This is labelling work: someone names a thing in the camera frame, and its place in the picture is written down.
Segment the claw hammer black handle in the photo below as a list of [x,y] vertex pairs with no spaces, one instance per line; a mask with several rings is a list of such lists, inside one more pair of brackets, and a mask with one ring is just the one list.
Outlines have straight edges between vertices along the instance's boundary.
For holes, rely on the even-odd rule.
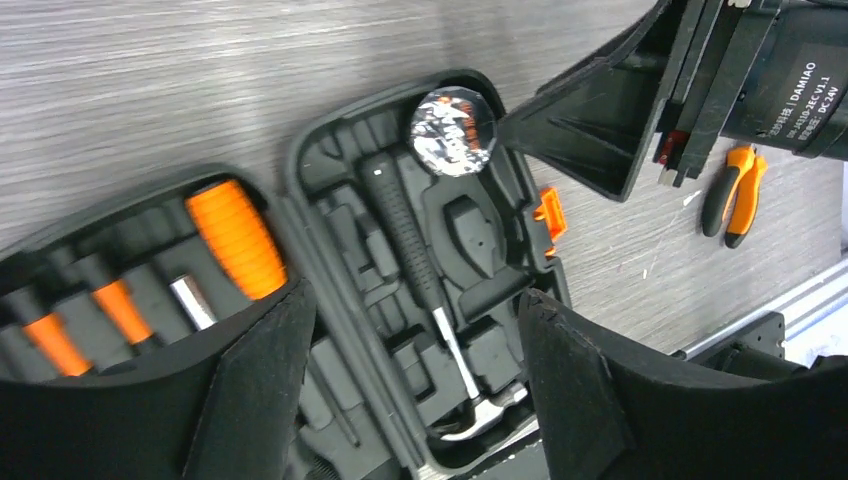
[[387,153],[374,154],[363,161],[361,176],[366,192],[393,241],[397,262],[408,281],[410,293],[419,306],[430,312],[471,401],[472,423],[443,433],[440,439],[460,442],[474,438],[498,423],[507,408],[523,401],[528,390],[522,383],[513,382],[495,397],[481,393],[446,312],[442,284],[407,199],[396,161]]

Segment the orange handled pliers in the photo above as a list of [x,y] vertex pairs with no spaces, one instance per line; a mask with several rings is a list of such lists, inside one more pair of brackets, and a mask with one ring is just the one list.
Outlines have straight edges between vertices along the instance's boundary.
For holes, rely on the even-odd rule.
[[736,249],[753,226],[760,201],[760,186],[768,170],[764,156],[752,145],[727,152],[724,167],[710,186],[701,209],[701,230],[715,237],[727,224],[724,244]]

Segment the small round bit holder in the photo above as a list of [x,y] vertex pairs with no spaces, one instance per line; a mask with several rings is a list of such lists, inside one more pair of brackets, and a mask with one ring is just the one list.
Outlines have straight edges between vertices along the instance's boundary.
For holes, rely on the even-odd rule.
[[427,93],[412,113],[409,144],[433,175],[462,177],[480,173],[490,162],[497,120],[484,96],[461,86]]

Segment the black tool kit case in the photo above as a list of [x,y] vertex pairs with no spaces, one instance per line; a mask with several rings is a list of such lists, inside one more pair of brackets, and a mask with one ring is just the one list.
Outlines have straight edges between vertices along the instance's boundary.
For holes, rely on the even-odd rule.
[[[475,70],[446,70],[314,122],[282,156],[279,193],[233,166],[172,167],[4,249],[1,297],[36,290],[94,371],[61,375],[1,305],[1,384],[106,374],[203,331],[186,323],[156,256],[197,233],[188,197],[236,179],[285,263],[288,281],[279,290],[305,279],[316,299],[280,479],[546,478],[518,307],[529,289],[568,299],[554,254],[565,228],[561,207],[553,190],[536,188],[520,153],[496,143],[490,162],[474,175],[437,176],[419,162],[409,144],[412,113],[427,93],[446,86],[480,92],[498,133],[504,107],[492,83]],[[528,390],[491,429],[469,440],[440,439],[472,423],[471,401],[430,312],[410,293],[362,182],[363,161],[377,153],[397,163],[481,393],[495,397],[513,382]],[[72,266],[90,254],[125,282],[160,348],[137,354],[98,307]]]

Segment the thin orange black screwdriver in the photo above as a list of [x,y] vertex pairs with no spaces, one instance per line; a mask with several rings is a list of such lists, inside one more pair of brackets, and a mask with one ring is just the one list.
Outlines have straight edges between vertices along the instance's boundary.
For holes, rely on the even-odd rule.
[[112,272],[100,255],[80,257],[72,266],[85,282],[98,307],[137,354],[161,347],[160,338],[138,310],[125,282]]

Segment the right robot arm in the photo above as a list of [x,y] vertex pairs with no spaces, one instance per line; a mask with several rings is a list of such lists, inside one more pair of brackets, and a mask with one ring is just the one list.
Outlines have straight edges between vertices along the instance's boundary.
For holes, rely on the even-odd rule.
[[641,165],[680,186],[727,137],[847,157],[843,1],[659,1],[507,114],[500,142],[626,200]]

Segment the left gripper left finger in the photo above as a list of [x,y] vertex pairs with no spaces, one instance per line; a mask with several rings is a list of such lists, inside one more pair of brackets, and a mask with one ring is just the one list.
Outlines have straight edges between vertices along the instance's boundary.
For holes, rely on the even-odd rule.
[[316,318],[292,282],[111,372],[1,384],[5,479],[280,479]]

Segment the orange handled screwdriver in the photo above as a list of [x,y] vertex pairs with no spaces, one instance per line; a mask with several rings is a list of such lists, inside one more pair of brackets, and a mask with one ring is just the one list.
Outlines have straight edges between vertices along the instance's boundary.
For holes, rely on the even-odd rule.
[[197,233],[160,252],[156,264],[191,329],[209,328],[287,283],[283,258],[238,180],[200,189],[185,206]]

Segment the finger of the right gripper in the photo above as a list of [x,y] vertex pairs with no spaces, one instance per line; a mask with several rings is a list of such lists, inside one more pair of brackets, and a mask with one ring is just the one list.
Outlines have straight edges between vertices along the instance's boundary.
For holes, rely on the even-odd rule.
[[504,116],[501,145],[616,202],[628,199],[650,135],[666,47],[641,48],[671,10],[658,1],[633,25],[542,85]]

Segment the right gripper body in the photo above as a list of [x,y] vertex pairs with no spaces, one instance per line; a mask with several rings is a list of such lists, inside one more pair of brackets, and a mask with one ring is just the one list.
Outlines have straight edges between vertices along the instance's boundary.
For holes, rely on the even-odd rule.
[[755,58],[782,8],[780,1],[706,1],[663,114],[658,183],[696,179],[728,121]]

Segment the small orange black screwdriver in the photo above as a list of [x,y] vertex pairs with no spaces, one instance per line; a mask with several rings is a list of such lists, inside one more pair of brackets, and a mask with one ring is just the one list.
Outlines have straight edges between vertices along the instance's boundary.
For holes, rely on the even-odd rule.
[[1,297],[2,307],[20,326],[24,335],[63,376],[85,376],[93,363],[77,348],[63,320],[41,300],[36,290],[22,287]]

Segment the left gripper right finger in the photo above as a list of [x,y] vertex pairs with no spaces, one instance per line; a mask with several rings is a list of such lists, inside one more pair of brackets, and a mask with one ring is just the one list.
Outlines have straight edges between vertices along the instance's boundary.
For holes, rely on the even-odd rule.
[[519,331],[554,479],[843,479],[847,359],[768,375],[658,352],[546,294]]

